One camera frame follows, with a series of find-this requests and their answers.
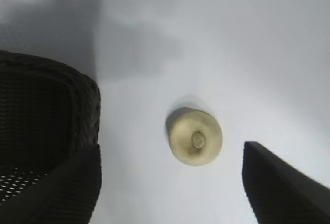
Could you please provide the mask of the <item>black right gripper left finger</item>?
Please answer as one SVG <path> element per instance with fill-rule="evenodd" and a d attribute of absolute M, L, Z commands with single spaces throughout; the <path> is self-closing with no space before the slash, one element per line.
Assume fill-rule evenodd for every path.
<path fill-rule="evenodd" d="M 93 145 L 1 206 L 1 223 L 89 223 L 101 190 L 101 152 Z"/>

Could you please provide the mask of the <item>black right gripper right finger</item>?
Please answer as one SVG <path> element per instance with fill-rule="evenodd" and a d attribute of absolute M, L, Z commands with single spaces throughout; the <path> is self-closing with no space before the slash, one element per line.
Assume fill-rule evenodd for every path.
<path fill-rule="evenodd" d="M 329 223 L 329 188 L 258 142 L 244 143 L 242 182 L 258 223 Z"/>

